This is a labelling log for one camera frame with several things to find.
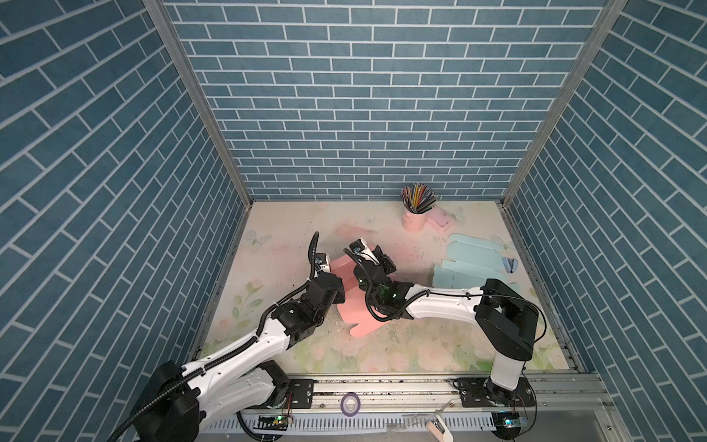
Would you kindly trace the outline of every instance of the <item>colored pencil bunch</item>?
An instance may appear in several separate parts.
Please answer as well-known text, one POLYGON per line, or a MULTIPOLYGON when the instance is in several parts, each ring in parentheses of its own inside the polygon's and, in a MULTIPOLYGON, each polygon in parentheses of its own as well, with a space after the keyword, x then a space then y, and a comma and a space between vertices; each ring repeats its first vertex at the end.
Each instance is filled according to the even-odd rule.
POLYGON ((432 204, 437 201, 435 192, 424 184, 406 186, 400 192, 400 199, 405 204, 405 209, 413 214, 423 214, 432 209, 432 204))

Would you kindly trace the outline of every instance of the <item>purple ring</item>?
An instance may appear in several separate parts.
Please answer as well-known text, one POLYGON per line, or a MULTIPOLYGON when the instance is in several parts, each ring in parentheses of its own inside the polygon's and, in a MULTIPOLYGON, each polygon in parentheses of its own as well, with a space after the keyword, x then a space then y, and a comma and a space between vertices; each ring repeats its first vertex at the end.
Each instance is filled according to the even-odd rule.
POLYGON ((341 412, 344 413, 344 416, 354 417, 358 414, 358 411, 360 409, 361 409, 361 399, 358 398, 358 395, 356 393, 350 392, 350 393, 345 394, 344 397, 341 398, 341 412), (356 409, 352 412, 347 411, 346 408, 344 408, 344 403, 350 397, 352 397, 356 401, 356 409))

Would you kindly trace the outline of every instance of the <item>pink pencil holder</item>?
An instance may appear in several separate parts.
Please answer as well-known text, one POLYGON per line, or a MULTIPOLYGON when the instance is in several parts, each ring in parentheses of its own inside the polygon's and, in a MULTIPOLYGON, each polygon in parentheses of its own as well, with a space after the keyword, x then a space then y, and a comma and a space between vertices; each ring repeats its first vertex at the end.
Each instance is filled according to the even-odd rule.
POLYGON ((402 228, 408 232, 419 232, 425 226, 425 214, 413 214, 409 211, 405 211, 402 216, 402 228))

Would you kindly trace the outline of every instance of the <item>wall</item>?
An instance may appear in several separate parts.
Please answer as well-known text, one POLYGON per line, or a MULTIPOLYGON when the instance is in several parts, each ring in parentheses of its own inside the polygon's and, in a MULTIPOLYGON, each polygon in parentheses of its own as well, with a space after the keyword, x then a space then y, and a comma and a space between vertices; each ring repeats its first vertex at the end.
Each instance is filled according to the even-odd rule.
POLYGON ((629 0, 511 204, 636 440, 707 440, 706 22, 629 0))
POLYGON ((104 441, 187 357, 243 207, 139 0, 0 22, 0 441, 104 441))
POLYGON ((255 199, 498 199, 604 0, 167 3, 255 199))

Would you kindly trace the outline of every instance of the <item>tape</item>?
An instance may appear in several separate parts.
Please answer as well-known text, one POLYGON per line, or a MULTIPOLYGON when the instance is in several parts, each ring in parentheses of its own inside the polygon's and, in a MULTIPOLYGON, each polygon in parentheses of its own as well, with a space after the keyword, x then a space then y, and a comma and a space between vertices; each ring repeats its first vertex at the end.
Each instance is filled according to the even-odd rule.
POLYGON ((360 409, 361 399, 358 398, 356 393, 350 392, 341 398, 341 412, 344 413, 344 416, 354 417, 360 409))

